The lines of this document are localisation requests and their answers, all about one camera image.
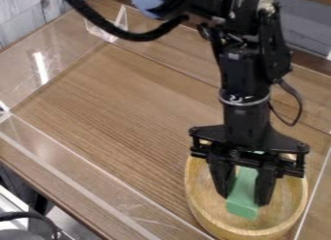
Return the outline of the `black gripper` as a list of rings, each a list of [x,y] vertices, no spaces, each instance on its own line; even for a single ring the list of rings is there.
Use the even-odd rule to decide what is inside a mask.
[[[305,155],[309,146],[279,132],[269,122],[267,106],[244,110],[225,106],[225,123],[192,127],[191,155],[208,162],[213,185],[227,198],[235,182],[235,167],[257,170],[255,203],[269,204],[276,178],[305,174]]]

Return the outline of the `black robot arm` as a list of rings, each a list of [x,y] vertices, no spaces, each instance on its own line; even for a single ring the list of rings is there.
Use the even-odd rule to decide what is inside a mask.
[[[269,87],[292,91],[291,51],[280,27],[276,0],[132,0],[144,15],[168,19],[184,12],[204,17],[197,25],[209,41],[221,72],[221,125],[193,127],[191,155],[207,161],[217,193],[233,189],[236,166],[257,170],[253,199],[269,204],[275,181],[303,177],[309,146],[271,125]]]

